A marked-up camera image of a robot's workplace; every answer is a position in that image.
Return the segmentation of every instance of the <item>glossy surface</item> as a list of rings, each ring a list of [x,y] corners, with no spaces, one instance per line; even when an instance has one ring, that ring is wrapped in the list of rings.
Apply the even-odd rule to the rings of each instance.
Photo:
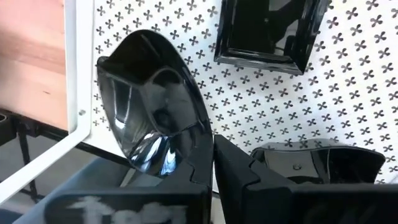
[[[199,141],[211,139],[196,83],[158,33],[135,31],[112,55],[99,58],[98,83],[119,147],[142,172],[165,177]]]
[[[302,74],[326,0],[224,0],[215,61]]]
[[[270,143],[252,157],[298,184],[374,183],[385,158],[367,149],[344,146],[328,139]]]

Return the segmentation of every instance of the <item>metal screw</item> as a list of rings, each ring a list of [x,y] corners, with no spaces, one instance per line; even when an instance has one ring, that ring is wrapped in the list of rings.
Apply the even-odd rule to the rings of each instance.
[[[302,167],[300,164],[294,164],[293,165],[293,170],[300,170]]]

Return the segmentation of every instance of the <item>white metal frame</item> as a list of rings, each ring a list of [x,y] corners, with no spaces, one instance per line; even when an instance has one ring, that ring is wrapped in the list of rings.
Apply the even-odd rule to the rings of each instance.
[[[0,205],[90,135],[94,0],[65,0],[64,13],[70,134],[0,184]]]

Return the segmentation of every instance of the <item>wooden board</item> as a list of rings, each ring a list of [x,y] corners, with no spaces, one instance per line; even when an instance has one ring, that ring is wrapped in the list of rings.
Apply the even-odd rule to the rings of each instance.
[[[0,108],[67,129],[63,0],[0,1]]]

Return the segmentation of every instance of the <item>white pegboard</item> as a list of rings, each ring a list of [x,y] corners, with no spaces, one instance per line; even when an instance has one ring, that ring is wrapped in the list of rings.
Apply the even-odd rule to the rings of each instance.
[[[299,77],[214,63],[220,7],[220,0],[97,0],[93,61],[134,30],[156,30],[192,71],[213,131],[242,150],[332,138],[383,153],[378,183],[398,174],[398,1],[333,0]],[[122,156],[101,106],[96,70],[93,80],[87,143]]]

